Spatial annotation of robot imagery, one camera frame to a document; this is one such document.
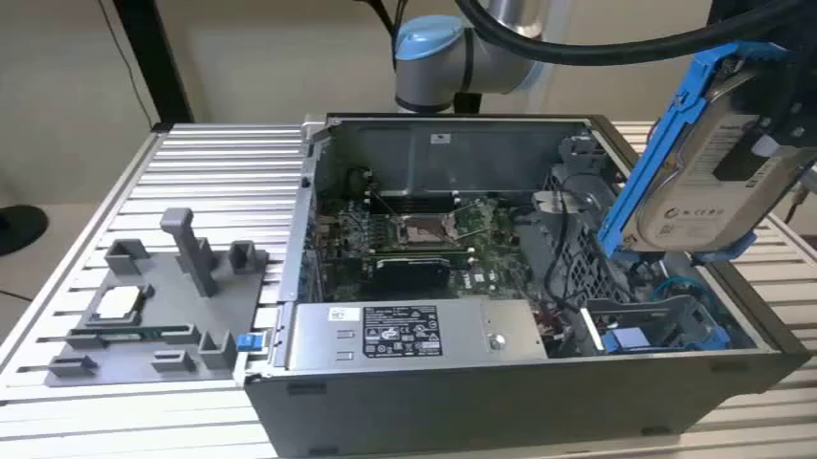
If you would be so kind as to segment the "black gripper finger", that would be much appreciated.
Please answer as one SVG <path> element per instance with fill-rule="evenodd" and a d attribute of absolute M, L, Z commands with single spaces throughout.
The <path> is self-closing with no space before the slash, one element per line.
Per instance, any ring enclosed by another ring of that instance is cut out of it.
<path fill-rule="evenodd" d="M 759 119 L 745 130 L 743 136 L 714 169 L 714 177 L 721 182 L 746 181 L 767 160 L 751 152 L 751 147 L 766 134 L 770 123 L 770 119 Z"/>

